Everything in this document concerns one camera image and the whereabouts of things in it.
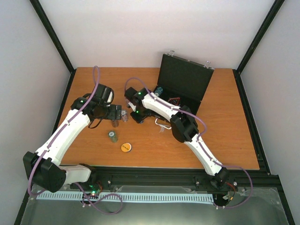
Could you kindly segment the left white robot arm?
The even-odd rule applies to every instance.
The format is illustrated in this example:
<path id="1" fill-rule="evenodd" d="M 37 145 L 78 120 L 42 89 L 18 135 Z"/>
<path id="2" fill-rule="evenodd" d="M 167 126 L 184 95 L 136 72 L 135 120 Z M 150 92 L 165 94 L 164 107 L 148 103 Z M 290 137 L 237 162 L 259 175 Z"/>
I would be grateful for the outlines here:
<path id="1" fill-rule="evenodd" d="M 112 104 L 113 89 L 97 84 L 91 93 L 77 98 L 66 118 L 53 135 L 34 153 L 27 152 L 23 163 L 28 178 L 28 191 L 37 184 L 52 193 L 63 185 L 76 182 L 94 188 L 98 178 L 93 167 L 87 164 L 61 166 L 61 161 L 80 132 L 94 120 L 120 120 L 121 106 Z"/>

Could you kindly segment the blue chip stack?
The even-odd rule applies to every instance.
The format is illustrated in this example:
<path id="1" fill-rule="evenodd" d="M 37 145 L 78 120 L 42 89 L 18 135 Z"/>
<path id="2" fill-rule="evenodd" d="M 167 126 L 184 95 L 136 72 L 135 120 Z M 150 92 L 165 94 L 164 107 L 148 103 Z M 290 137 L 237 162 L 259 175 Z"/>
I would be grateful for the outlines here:
<path id="1" fill-rule="evenodd" d="M 154 94 L 159 97 L 163 93 L 163 88 L 162 87 L 157 87 L 154 91 Z"/>

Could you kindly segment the triangular all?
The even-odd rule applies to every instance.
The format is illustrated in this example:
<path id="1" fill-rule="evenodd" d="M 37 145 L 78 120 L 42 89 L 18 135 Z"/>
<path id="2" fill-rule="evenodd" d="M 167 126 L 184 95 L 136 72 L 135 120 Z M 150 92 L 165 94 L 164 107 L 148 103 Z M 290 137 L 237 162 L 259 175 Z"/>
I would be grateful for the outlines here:
<path id="1" fill-rule="evenodd" d="M 180 105 L 180 97 L 169 98 L 167 102 L 172 105 L 179 106 Z"/>

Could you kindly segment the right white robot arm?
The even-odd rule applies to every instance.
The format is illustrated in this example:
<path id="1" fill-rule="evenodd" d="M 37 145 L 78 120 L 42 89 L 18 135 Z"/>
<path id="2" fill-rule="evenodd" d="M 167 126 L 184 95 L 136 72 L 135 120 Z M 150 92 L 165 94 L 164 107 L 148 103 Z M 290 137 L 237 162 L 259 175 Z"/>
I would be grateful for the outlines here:
<path id="1" fill-rule="evenodd" d="M 124 96 L 133 110 L 133 117 L 137 116 L 143 120 L 149 117 L 148 111 L 150 111 L 152 116 L 170 123 L 173 137 L 192 150 L 202 163 L 205 172 L 212 177 L 210 183 L 215 189 L 220 189 L 226 183 L 229 178 L 228 170 L 203 141 L 196 123 L 199 118 L 193 115 L 187 106 L 172 105 L 147 88 L 136 91 L 130 87 L 125 90 Z"/>

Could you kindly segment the black poker set case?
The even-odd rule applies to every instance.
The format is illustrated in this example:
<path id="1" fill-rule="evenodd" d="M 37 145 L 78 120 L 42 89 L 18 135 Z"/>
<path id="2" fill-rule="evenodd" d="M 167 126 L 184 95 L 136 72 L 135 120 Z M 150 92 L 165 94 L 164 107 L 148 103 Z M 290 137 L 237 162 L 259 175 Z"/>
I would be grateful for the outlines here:
<path id="1" fill-rule="evenodd" d="M 163 88 L 159 96 L 164 101 L 180 97 L 181 107 L 187 106 L 196 115 L 209 85 L 214 69 L 204 65 L 164 53 L 161 60 L 157 87 Z"/>

